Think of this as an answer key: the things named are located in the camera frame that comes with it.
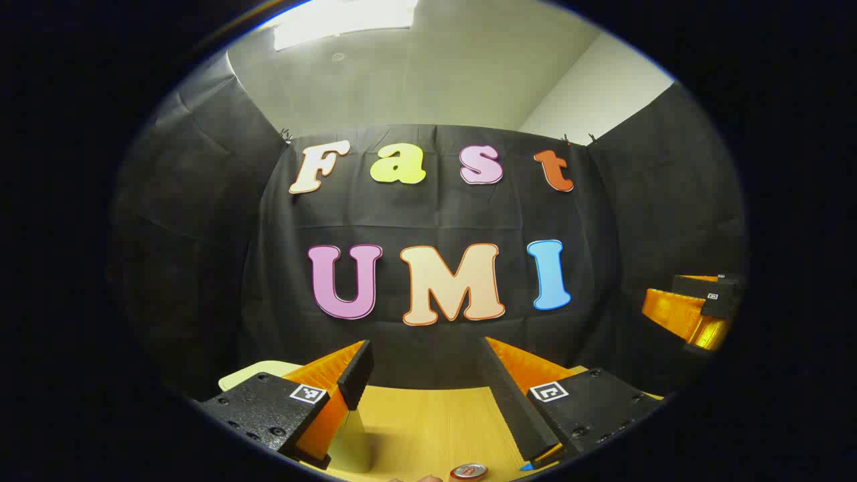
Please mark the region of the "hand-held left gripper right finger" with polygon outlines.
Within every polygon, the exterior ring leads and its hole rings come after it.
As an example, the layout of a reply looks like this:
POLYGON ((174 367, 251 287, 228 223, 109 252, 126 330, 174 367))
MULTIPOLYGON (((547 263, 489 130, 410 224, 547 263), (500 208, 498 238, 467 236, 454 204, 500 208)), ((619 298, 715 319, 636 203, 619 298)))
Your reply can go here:
POLYGON ((479 342, 478 360, 483 382, 532 469, 596 451, 665 400, 604 369, 563 368, 490 337, 479 342))

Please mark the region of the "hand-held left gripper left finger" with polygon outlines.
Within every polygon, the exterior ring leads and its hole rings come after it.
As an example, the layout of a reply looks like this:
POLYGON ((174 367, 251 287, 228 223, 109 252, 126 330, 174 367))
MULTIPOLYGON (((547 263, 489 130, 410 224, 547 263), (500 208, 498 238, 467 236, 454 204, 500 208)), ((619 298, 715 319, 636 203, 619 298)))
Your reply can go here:
POLYGON ((324 470, 373 369, 370 341, 358 341, 287 374, 254 368, 196 406, 269 451, 324 470))

